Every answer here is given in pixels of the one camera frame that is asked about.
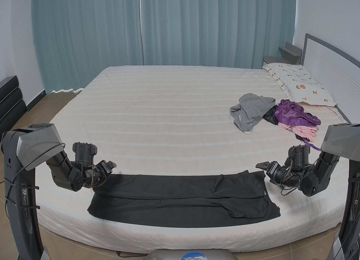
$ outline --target bed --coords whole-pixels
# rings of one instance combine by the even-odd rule
[[[315,63],[317,70],[323,72],[326,66],[322,65],[323,54],[318,45],[322,52],[330,49],[327,43],[320,43],[319,39],[307,34],[302,63],[304,66]],[[360,64],[330,50],[329,55],[336,54],[334,59],[343,58],[340,76],[332,76],[333,81],[343,87],[340,82],[348,81],[347,77],[341,77],[348,75],[344,64],[347,67],[351,64],[360,67]],[[353,77],[354,82],[360,83],[360,74]],[[352,85],[349,92],[352,97],[357,97],[354,87],[357,86]],[[328,89],[337,98],[338,89]],[[72,143],[91,142],[98,147],[95,162],[114,161],[117,168],[113,172],[118,174],[253,172],[259,162],[277,160],[283,163],[288,148],[301,142],[291,132],[265,120],[260,121],[250,135],[240,132],[233,124],[229,108],[248,92],[274,97],[277,102],[286,98],[271,75],[260,69],[108,67],[71,100],[52,123],[67,144],[65,151],[70,160],[74,160]],[[344,116],[348,115],[347,121],[356,120],[347,100],[339,101],[338,106],[336,109],[305,105],[308,112],[322,121],[314,143],[316,146],[321,146],[328,125],[344,122]],[[317,156],[318,152],[312,149],[310,162]],[[347,160],[341,158],[329,187],[313,197],[306,197],[300,191],[283,197],[278,187],[266,178],[267,191],[280,207],[281,217],[243,226],[168,228],[92,217],[87,208],[93,191],[82,189],[74,193],[58,188],[52,182],[49,168],[40,165],[36,171],[37,185],[40,186],[37,203],[41,206],[38,220],[57,234],[111,250],[137,253],[161,248],[255,251],[287,244],[336,226],[344,212],[347,177]]]

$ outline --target curtain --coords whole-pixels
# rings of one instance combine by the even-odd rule
[[[32,0],[46,92],[85,87],[104,68],[143,65],[140,0]]]
[[[292,43],[296,0],[141,0],[144,64],[261,68]]]

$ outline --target headboard frame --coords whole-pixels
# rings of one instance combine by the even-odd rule
[[[349,123],[360,123],[360,62],[335,46],[305,34],[303,65],[338,102]]]

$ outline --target white wall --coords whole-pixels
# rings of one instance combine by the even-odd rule
[[[0,0],[0,11],[0,80],[16,75],[28,105],[44,90],[32,34],[31,0]]]
[[[303,48],[305,33],[360,60],[360,0],[297,0],[295,46]]]

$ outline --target gray towel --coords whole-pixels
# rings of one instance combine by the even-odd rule
[[[242,132],[250,134],[252,128],[274,105],[274,98],[247,93],[240,97],[239,104],[230,108],[230,114],[234,117],[234,124]]]

